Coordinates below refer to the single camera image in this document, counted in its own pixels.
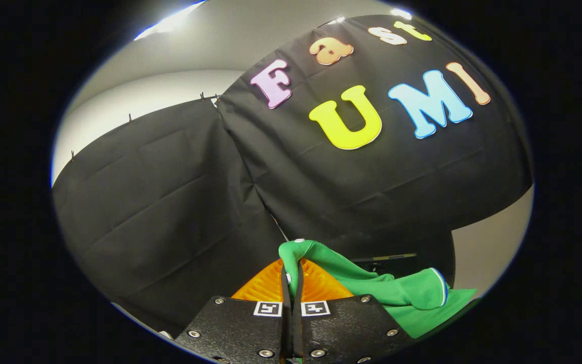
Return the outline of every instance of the foam letter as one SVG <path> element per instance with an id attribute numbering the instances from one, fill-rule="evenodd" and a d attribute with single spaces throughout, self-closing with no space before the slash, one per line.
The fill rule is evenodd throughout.
<path id="1" fill-rule="evenodd" d="M 309 53 L 317 54 L 316 60 L 321 65 L 334 64 L 341 57 L 351 55 L 353 51 L 353 46 L 343 44 L 340 40 L 332 37 L 318 39 L 309 47 Z"/>
<path id="2" fill-rule="evenodd" d="M 466 73 L 466 70 L 464 70 L 462 65 L 458 64 L 457 62 L 451 62 L 446 65 L 446 69 L 455 73 L 457 76 L 459 76 L 459 78 L 462 79 L 462 81 L 464 81 L 464 83 L 466 83 L 468 88 L 471 89 L 475 95 L 475 101 L 478 104 L 486 105 L 489 103 L 489 101 L 491 101 L 489 94 L 485 92 L 485 90 L 483 90 L 482 87 L 480 87 L 480 85 L 478 85 L 477 82 L 473 80 L 473 78 L 468 73 Z"/>
<path id="3" fill-rule="evenodd" d="M 376 35 L 377 37 L 381 37 L 381 40 L 385 43 L 394 44 L 397 46 L 398 44 L 406 44 L 407 41 L 401 35 L 392 33 L 390 30 L 386 28 L 376 27 L 376 28 L 369 28 L 367 30 L 371 34 Z"/>
<path id="4" fill-rule="evenodd" d="M 406 32 L 408 32 L 411 36 L 413 36 L 417 39 L 421 39 L 421 40 L 425 40 L 425 41 L 432 40 L 430 35 L 421 34 L 420 32 L 417 32 L 416 30 L 414 30 L 414 27 L 412 25 L 404 24 L 400 21 L 395 22 L 395 28 L 406 30 Z"/>
<path id="5" fill-rule="evenodd" d="M 350 131 L 335 111 L 335 101 L 320 104 L 309 113 L 309 118 L 318 122 L 330 142 L 337 148 L 351 150 L 371 143 L 381 132 L 381 117 L 365 97 L 365 87 L 356 85 L 343 92 L 341 98 L 351 101 L 365 119 L 365 126 L 359 131 Z"/>
<path id="6" fill-rule="evenodd" d="M 430 116 L 437 124 L 446 127 L 446 115 L 444 106 L 448 108 L 448 118 L 451 122 L 462 122 L 473 116 L 473 111 L 457 97 L 453 89 L 444 81 L 444 76 L 437 70 L 423 74 L 423 81 L 428 95 L 412 88 L 405 83 L 392 87 L 387 93 L 390 99 L 395 99 L 403 104 L 412 118 L 416 131 L 414 136 L 418 139 L 426 138 L 434 134 L 434 124 L 428 122 L 423 114 Z"/>
<path id="7" fill-rule="evenodd" d="M 278 86 L 280 83 L 289 85 L 289 76 L 280 70 L 275 71 L 275 76 L 270 76 L 270 73 L 275 69 L 285 68 L 286 66 L 287 64 L 284 60 L 275 60 L 251 79 L 251 85 L 257 85 L 268 99 L 269 109 L 277 108 L 279 104 L 282 104 L 282 101 L 291 97 L 291 90 L 283 90 Z"/>

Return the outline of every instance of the white wall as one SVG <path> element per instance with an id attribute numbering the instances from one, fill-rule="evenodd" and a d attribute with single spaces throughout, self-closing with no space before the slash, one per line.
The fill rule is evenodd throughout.
<path id="1" fill-rule="evenodd" d="M 153 111 L 223 93 L 244 71 L 203 70 L 158 74 L 131 81 L 89 99 L 62 118 L 53 149 L 51 186 L 62 168 L 107 131 Z"/>
<path id="2" fill-rule="evenodd" d="M 453 230 L 455 288 L 472 289 L 482 297 L 504 274 L 529 226 L 535 185 L 513 205 L 471 225 Z"/>
<path id="3" fill-rule="evenodd" d="M 74 108 L 99 92 L 156 74 L 247 70 L 282 44 L 339 16 L 390 15 L 391 9 L 379 0 L 211 0 L 171 32 L 126 44 L 83 86 Z"/>

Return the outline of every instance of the letter u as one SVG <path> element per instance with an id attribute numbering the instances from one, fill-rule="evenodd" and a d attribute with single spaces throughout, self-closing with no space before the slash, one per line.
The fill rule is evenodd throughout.
<path id="1" fill-rule="evenodd" d="M 381 133 L 381 117 L 365 97 L 365 87 L 356 85 L 341 95 L 344 101 L 351 101 L 365 119 L 365 126 L 359 131 L 350 131 L 335 110 L 335 101 L 327 101 L 309 113 L 309 118 L 320 124 L 329 141 L 344 150 L 358 149 L 371 143 Z"/>

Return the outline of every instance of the blue letter m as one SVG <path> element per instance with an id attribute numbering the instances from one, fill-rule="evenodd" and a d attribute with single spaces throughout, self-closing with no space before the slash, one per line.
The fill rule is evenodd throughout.
<path id="1" fill-rule="evenodd" d="M 405 83 L 392 87 L 387 93 L 390 99 L 401 102 L 406 108 L 416 126 L 414 136 L 418 139 L 426 138 L 434 134 L 436 130 L 434 124 L 428 122 L 423 114 L 431 117 L 442 127 L 446 127 L 444 106 L 448 108 L 448 118 L 451 122 L 461 122 L 473 115 L 473 111 L 462 103 L 453 89 L 444 81 L 441 72 L 428 71 L 423 74 L 423 81 L 428 91 L 427 95 Z"/>

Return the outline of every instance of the screw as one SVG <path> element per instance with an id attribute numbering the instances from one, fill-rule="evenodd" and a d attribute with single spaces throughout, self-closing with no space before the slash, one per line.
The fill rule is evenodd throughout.
<path id="1" fill-rule="evenodd" d="M 325 356 L 325 354 L 326 354 L 325 350 L 322 349 L 316 349 L 311 352 L 312 357 L 322 357 Z"/>
<path id="2" fill-rule="evenodd" d="M 275 353 L 268 349 L 259 350 L 257 354 L 259 354 L 261 357 L 272 357 L 273 355 L 275 355 Z"/>

